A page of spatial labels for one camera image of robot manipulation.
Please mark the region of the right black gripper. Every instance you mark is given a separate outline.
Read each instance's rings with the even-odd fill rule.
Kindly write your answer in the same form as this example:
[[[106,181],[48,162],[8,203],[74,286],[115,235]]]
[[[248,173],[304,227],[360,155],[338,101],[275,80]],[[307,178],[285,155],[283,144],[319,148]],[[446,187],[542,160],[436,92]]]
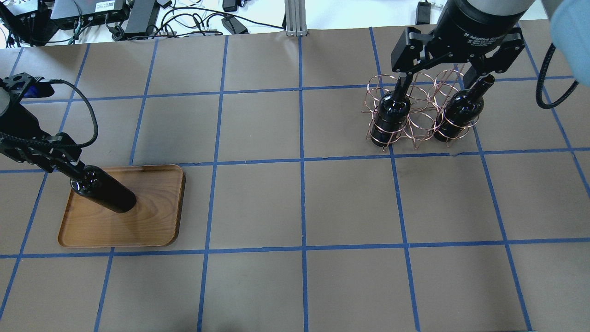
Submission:
[[[470,63],[464,89],[484,74],[506,72],[525,47],[516,27],[524,13],[524,0],[448,0],[432,31],[406,27],[394,46],[397,94],[407,95],[415,73],[439,64]]]

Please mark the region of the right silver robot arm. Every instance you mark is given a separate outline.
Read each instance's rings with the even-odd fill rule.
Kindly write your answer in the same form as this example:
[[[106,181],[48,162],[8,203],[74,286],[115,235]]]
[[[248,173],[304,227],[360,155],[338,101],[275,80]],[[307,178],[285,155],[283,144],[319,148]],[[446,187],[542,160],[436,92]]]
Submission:
[[[523,22],[546,19],[545,34],[578,84],[589,86],[587,0],[447,0],[430,32],[407,27],[390,55],[394,73],[413,75],[442,64],[468,64],[466,87],[506,73],[525,48]]]

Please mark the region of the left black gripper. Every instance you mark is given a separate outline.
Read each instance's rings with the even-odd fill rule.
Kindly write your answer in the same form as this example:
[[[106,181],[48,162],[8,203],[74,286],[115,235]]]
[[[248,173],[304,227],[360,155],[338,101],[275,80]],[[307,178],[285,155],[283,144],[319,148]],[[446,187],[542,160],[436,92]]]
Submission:
[[[1,80],[1,153],[17,163],[38,166],[45,172],[59,170],[74,182],[85,179],[86,164],[79,160],[82,149],[64,132],[51,135],[21,100],[49,97],[54,90],[43,77],[14,74]]]

